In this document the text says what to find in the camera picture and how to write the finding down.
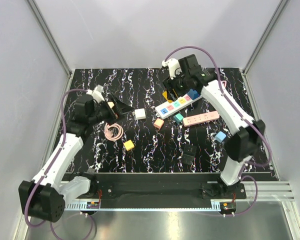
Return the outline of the black cube socket adapter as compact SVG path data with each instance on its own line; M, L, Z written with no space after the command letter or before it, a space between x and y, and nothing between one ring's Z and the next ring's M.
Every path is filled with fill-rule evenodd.
M181 156L181 162L185 165L192 165L196 158L197 147L190 144L185 144Z

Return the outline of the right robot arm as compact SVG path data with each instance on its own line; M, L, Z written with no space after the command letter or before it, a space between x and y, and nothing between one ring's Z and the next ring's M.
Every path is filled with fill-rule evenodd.
M231 137L225 142L227 160L217 185L218 195L229 198L249 161L262 144L265 123L248 115L227 92L215 69L202 69L194 54L163 60L169 76L163 81L167 100L177 100L194 90L206 99L225 121Z

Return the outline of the yellow cube socket adapter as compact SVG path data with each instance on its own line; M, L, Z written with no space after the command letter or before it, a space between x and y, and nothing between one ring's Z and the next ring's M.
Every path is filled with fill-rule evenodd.
M174 102L175 101L175 98L174 98L174 95L172 94L170 94L169 92L167 92L167 91L164 91L163 93L162 93L162 96L164 97L164 99L167 101L167 102L169 102L169 103L172 103L172 102Z

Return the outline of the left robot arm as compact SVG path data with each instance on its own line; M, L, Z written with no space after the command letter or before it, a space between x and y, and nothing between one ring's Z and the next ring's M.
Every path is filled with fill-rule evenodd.
M42 169L30 181L22 181L18 187L22 213L26 220L38 218L57 222L65 207L77 197L93 198L98 186L93 177L85 174L75 176L67 184L61 184L71 161L83 148L93 127L101 122L114 124L134 108L113 95L108 102L98 102L92 95L83 94L74 103L71 119L63 126L60 141Z

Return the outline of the white multicolour power strip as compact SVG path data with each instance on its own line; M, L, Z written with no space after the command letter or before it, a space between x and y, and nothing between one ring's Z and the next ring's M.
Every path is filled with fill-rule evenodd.
M158 114L158 116L161 119L164 120L203 98L201 95L198 95L197 93L194 94L194 97L195 98L192 99L190 95L185 94L184 96L179 97L176 101L173 102L166 101L156 106L155 112Z

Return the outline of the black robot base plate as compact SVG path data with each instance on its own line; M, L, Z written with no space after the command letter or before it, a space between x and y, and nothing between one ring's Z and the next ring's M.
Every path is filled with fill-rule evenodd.
M95 173L80 199L101 197L106 209L203 209L212 200L244 200L242 183L226 186L218 173Z

